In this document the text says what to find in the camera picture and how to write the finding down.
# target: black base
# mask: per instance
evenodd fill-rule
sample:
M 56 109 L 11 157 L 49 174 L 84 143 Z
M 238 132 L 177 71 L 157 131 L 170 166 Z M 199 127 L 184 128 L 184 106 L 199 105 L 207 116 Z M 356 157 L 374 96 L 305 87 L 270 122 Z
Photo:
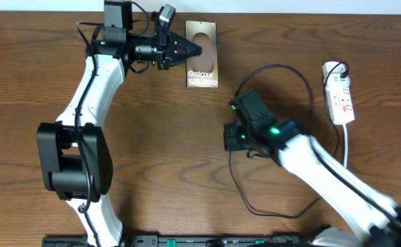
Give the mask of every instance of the black base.
M 121 241 L 120 247 L 248 247 L 261 246 L 304 246 L 304 238 L 296 235 L 271 237 L 157 237 L 153 235 L 131 236 L 130 243 Z M 42 247 L 86 246 L 83 237 L 44 237 Z

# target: smartphone box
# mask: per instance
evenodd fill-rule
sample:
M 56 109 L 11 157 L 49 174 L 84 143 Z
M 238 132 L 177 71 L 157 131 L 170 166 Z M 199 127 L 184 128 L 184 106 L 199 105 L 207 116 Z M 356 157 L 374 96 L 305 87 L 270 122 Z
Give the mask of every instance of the smartphone box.
M 186 39 L 202 47 L 202 54 L 186 60 L 186 87 L 219 88 L 216 23 L 186 21 Z

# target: white background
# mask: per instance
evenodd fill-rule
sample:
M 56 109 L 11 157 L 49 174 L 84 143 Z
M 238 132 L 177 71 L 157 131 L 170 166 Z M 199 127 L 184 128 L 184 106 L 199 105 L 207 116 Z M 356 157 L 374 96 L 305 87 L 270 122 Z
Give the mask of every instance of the white background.
M 136 0 L 152 12 L 401 14 L 401 0 Z M 0 0 L 0 10 L 103 11 L 103 0 Z

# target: wooden surface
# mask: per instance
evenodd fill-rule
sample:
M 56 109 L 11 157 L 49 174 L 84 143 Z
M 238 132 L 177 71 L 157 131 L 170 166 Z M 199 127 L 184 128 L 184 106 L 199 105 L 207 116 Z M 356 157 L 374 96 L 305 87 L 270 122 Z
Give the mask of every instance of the wooden surface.
M 0 12 L 0 246 L 84 233 L 75 212 L 44 188 L 36 129 L 56 120 L 82 77 L 84 43 L 75 22 L 102 19 L 103 13 Z M 315 135 L 332 152 L 321 66 L 348 61 L 356 115 L 348 125 L 349 168 L 401 202 L 401 16 L 178 14 L 173 30 L 183 35 L 185 20 L 217 22 L 220 88 L 187 89 L 182 65 L 129 73 L 115 94 L 104 135 L 114 162 L 112 203 L 128 228 L 259 235 L 306 233 L 327 223 L 348 230 L 325 201 L 297 220 L 256 217 L 241 202 L 223 149 L 223 125 L 234 120 L 228 100 L 247 74 L 271 63 L 308 78 Z M 248 89 L 262 89 L 273 111 L 306 124 L 307 92 L 291 72 L 263 71 Z M 234 155 L 234 173 L 260 210 L 297 213 L 317 196 L 273 162 L 244 153 Z

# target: white cable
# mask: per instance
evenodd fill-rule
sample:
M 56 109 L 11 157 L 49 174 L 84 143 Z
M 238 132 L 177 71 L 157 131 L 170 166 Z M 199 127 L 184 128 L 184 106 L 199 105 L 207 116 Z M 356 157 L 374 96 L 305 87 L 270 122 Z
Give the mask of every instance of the white cable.
M 343 166 L 346 168 L 348 165 L 348 131 L 346 130 L 346 124 L 342 124 L 343 127 L 343 139 L 345 139 L 345 151 L 343 152 Z

